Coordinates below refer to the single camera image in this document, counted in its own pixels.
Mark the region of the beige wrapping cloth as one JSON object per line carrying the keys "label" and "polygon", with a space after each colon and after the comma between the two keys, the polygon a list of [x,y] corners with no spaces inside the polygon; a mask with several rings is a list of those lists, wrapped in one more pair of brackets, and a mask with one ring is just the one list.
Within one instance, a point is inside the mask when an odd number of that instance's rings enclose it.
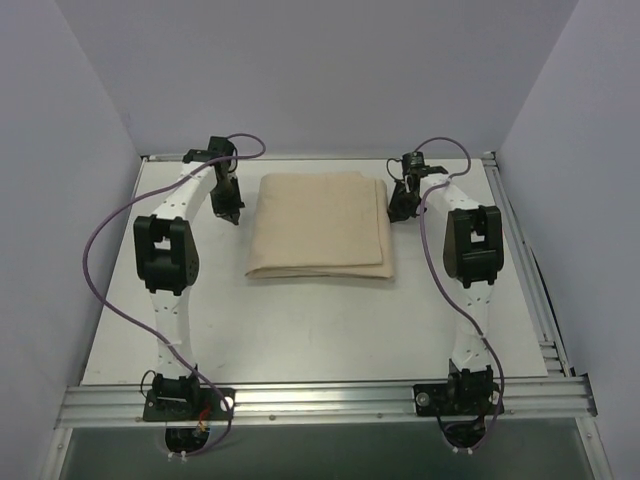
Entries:
{"label": "beige wrapping cloth", "polygon": [[359,172],[262,178],[247,277],[388,280],[394,274],[383,180]]}

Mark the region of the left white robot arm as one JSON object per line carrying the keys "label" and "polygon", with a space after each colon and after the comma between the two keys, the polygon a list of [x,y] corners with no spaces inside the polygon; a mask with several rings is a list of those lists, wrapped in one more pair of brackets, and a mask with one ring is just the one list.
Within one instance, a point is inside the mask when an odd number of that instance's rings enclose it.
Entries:
{"label": "left white robot arm", "polygon": [[150,293],[156,331],[162,336],[151,393],[166,400],[166,408],[179,419],[194,417],[202,405],[188,313],[190,289],[200,270],[191,223],[206,200],[216,217],[239,223],[245,204],[235,175],[236,154],[232,141],[218,136],[204,150],[189,150],[179,176],[182,184],[133,224],[136,271]]}

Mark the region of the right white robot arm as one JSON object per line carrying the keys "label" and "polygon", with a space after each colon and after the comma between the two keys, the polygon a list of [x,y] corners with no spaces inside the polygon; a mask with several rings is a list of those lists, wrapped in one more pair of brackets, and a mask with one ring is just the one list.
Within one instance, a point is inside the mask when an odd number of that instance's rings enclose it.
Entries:
{"label": "right white robot arm", "polygon": [[454,310],[456,333],[443,391],[447,406],[464,413],[480,393],[491,395],[495,388],[486,333],[493,286],[504,266],[501,212],[464,193],[444,167],[427,165],[420,152],[397,162],[402,175],[394,179],[389,220],[419,220],[430,273]]}

